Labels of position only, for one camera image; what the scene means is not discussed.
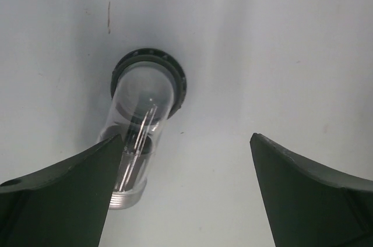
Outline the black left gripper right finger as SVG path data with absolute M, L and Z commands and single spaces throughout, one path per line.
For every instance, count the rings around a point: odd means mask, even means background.
M 250 140 L 276 246 L 372 246 L 372 181 L 296 154 L 266 136 Z

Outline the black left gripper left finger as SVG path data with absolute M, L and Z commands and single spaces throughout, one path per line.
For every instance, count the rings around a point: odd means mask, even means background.
M 98 246 L 121 161 L 119 135 L 1 184 L 1 246 Z

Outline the clear elbow pipe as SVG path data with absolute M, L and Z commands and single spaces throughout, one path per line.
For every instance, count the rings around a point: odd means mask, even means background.
M 170 54 L 140 48 L 117 63 L 110 92 L 111 106 L 97 141 L 122 137 L 124 147 L 109 206 L 122 210 L 142 197 L 164 125 L 181 108 L 187 80 Z

